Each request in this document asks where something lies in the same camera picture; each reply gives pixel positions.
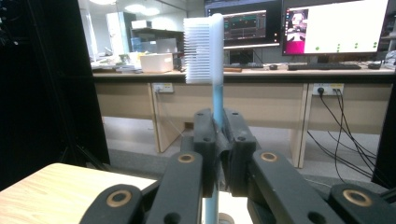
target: power cable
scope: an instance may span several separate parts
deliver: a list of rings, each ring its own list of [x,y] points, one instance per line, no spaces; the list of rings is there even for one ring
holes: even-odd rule
[[[333,154],[332,152],[330,152],[329,149],[327,149],[326,147],[324,147],[323,145],[321,145],[321,144],[317,141],[317,139],[312,135],[311,132],[308,131],[308,134],[309,134],[309,136],[314,140],[314,142],[318,145],[318,147],[319,147],[326,155],[330,156],[331,158],[334,157],[334,154]],[[349,168],[355,170],[356,172],[360,173],[361,175],[364,175],[364,176],[366,176],[366,177],[368,177],[368,178],[371,178],[371,174],[370,174],[370,173],[368,173],[367,171],[361,169],[360,167],[356,166],[355,164],[353,164],[353,163],[351,163],[351,162],[349,162],[349,161],[347,161],[347,160],[345,160],[345,159],[343,159],[343,158],[341,158],[341,157],[339,157],[339,156],[337,156],[336,158],[337,158],[337,160],[339,160],[341,163],[343,163],[343,164],[346,165],[347,167],[349,167]]]
[[[332,134],[331,134],[329,131],[327,131],[327,133],[329,134],[329,136],[330,136],[334,141],[337,141],[337,139],[335,139],[335,137],[332,136]],[[360,153],[358,150],[356,150],[356,149],[354,149],[354,148],[352,148],[352,147],[348,147],[348,146],[346,146],[345,144],[343,144],[343,143],[341,143],[341,142],[340,142],[340,145],[343,146],[343,147],[345,147],[345,148],[347,148],[347,149],[349,149],[349,150],[351,150],[351,151]],[[371,159],[374,159],[374,160],[376,159],[376,156],[370,156],[370,155],[368,155],[368,157],[370,157]]]
[[[344,121],[346,122],[346,128],[347,128],[347,130],[343,127],[342,123],[340,123],[340,122],[338,121],[338,119],[335,117],[334,113],[330,110],[330,108],[329,108],[329,107],[327,106],[327,104],[324,102],[323,97],[322,97],[322,96],[323,96],[323,91],[324,91],[324,90],[321,90],[321,91],[318,90],[318,92],[319,92],[319,98],[320,98],[321,102],[322,102],[322,103],[325,105],[325,107],[328,109],[328,111],[330,112],[330,114],[331,114],[332,117],[334,118],[335,122],[336,122],[336,123],[338,124],[338,126],[340,127],[340,129],[341,129],[342,131],[344,131],[344,132],[346,133],[346,135],[352,140],[352,142],[354,143],[356,149],[359,151],[359,155],[361,156],[361,159],[362,159],[363,162],[367,165],[367,167],[370,169],[370,171],[372,172],[372,174],[375,175],[375,176],[378,178],[378,180],[380,180],[385,186],[388,187],[387,182],[383,181],[379,176],[377,176],[377,175],[375,174],[374,169],[368,164],[367,161],[369,161],[369,162],[374,166],[374,168],[376,168],[375,165],[373,164],[372,161],[370,161],[370,159],[367,157],[367,155],[362,151],[362,149],[360,148],[360,144],[357,143],[356,139],[352,136],[352,133],[351,133],[351,131],[350,131],[350,129],[349,129],[349,126],[348,126],[348,124],[347,124],[347,118],[346,118],[346,116],[345,116],[345,114],[344,114],[344,98],[343,98],[343,96],[342,96],[342,94],[341,94],[341,100],[340,100],[340,96],[338,95],[338,92],[341,92],[341,91],[340,91],[340,90],[335,90],[336,95],[337,95],[337,99],[338,99],[338,104],[339,104],[340,109],[341,109],[341,112],[342,112],[342,120],[344,120]]]
[[[338,134],[338,139],[337,139],[337,145],[335,147],[335,151],[334,151],[334,166],[335,166],[335,171],[337,172],[338,176],[340,177],[341,181],[344,181],[344,179],[340,176],[340,173],[338,172],[338,167],[337,167],[337,152],[338,152],[338,146],[340,145],[340,138],[341,138],[341,132],[343,131],[342,127],[343,127],[343,116],[344,116],[344,102],[340,105],[341,107],[341,127],[340,127],[340,132]]]

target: power outlet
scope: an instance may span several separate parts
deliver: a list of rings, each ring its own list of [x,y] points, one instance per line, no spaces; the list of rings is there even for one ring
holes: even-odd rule
[[[156,92],[174,92],[172,83],[153,83]]]
[[[339,90],[339,95],[344,93],[344,83],[315,83],[312,95],[319,95],[319,88],[323,88],[323,95],[337,95],[335,90]]]

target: toothbrush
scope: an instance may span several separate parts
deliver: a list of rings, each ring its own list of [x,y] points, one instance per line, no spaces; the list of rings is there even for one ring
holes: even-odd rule
[[[217,132],[223,128],[224,19],[221,14],[184,19],[186,83],[212,83],[213,120]],[[219,190],[205,199],[205,223],[219,222]]]

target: desk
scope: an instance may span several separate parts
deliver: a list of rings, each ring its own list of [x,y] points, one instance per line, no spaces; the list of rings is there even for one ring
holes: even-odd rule
[[[396,80],[388,69],[332,71],[244,70],[225,73],[224,106],[239,111],[251,126],[290,129],[290,151],[296,167],[304,164],[308,129],[336,130],[332,117],[312,96],[313,83],[345,83],[346,116],[355,133],[381,133],[391,85]],[[157,148],[162,152],[178,137],[193,114],[211,107],[210,85],[187,85],[184,74],[94,74],[103,116],[152,119]],[[156,96],[151,83],[172,82],[174,93]],[[332,110],[338,109],[334,98]]]
[[[0,222],[79,223],[104,189],[117,184],[144,189],[153,182],[151,179],[54,163],[0,192]],[[235,224],[251,223],[246,198],[234,199],[221,192],[219,211],[232,215]]]

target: black monitor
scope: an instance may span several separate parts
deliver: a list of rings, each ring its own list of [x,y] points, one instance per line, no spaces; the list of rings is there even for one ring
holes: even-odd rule
[[[285,8],[283,55],[375,54],[388,0]]]
[[[220,13],[224,17],[224,48],[251,49],[279,46],[282,24],[282,1],[269,0],[239,5],[218,4],[206,9],[206,16]]]

